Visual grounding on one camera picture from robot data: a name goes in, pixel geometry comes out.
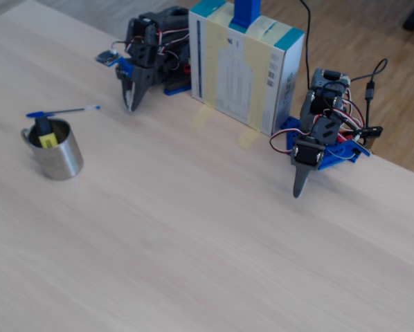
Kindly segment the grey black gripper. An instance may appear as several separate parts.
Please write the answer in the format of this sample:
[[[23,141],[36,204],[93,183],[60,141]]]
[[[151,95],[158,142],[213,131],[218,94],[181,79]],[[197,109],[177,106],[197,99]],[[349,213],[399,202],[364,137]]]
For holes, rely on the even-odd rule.
[[[152,85],[152,68],[156,68],[158,46],[154,44],[132,43],[127,47],[127,62],[134,68],[132,80],[127,77],[121,65],[116,66],[116,77],[122,86],[122,95],[127,110],[135,111],[145,93]]]

